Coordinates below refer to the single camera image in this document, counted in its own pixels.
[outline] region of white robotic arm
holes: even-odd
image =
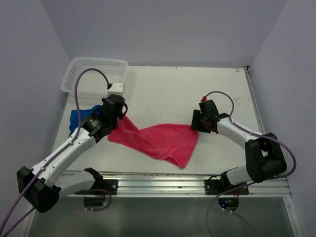
[[[40,213],[52,208],[60,197],[82,190],[102,188],[102,176],[92,168],[87,168],[77,175],[60,177],[83,152],[116,129],[118,119],[123,118],[127,112],[125,100],[119,95],[111,94],[102,101],[103,105],[99,109],[99,114],[92,113],[84,118],[80,129],[76,128],[73,134],[51,155],[31,169],[22,167],[17,172],[21,193],[36,174],[42,171],[23,195]]]
[[[192,130],[221,134],[245,150],[246,165],[222,173],[218,180],[220,185],[217,185],[220,186],[219,192],[249,181],[260,183],[286,171],[280,145],[265,139],[277,139],[274,134],[255,132],[256,135],[253,135],[245,132],[251,129],[231,120],[226,113],[219,114],[213,100],[202,100],[199,107],[200,110],[193,112]]]

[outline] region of white tabletop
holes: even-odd
[[[200,99],[213,90],[228,93],[236,102],[233,118],[258,131],[243,69],[129,67],[123,96],[128,104],[127,116],[141,129],[160,123],[191,124],[193,110],[199,109]],[[230,112],[230,101],[224,95],[209,98],[214,100],[219,113]],[[80,98],[79,104],[81,109],[90,109],[102,102],[101,98]],[[70,113],[75,109],[75,100],[69,96],[54,149],[68,138]],[[105,137],[67,170],[93,167],[105,172],[220,174],[243,164],[244,150],[237,144],[219,134],[200,133],[194,153],[184,169],[109,142]]]

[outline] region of blue cloth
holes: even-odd
[[[89,115],[92,114],[92,112],[97,109],[97,108],[100,108],[101,105],[96,105],[94,106],[92,109],[90,110],[80,110],[80,113],[81,113],[81,121],[83,121],[83,119]],[[79,125],[79,121],[78,121],[78,112],[77,110],[72,110],[71,111],[71,114],[70,114],[70,126],[69,126],[69,129],[70,129],[70,134],[69,136],[74,132],[74,130],[78,127]]]

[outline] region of white wall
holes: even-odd
[[[41,0],[69,58],[250,65],[286,0]]]
[[[69,58],[39,0],[0,2],[0,220],[18,195],[16,172],[52,149]],[[18,206],[7,227],[26,208]],[[11,236],[18,236],[18,229]]]
[[[288,180],[305,237],[316,233],[315,12],[315,0],[288,0],[250,67],[265,128],[297,156]]]

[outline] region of red towel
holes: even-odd
[[[190,130],[189,125],[170,123],[138,130],[131,120],[124,116],[118,121],[118,128],[112,131],[108,140],[184,168],[197,144],[198,132]]]

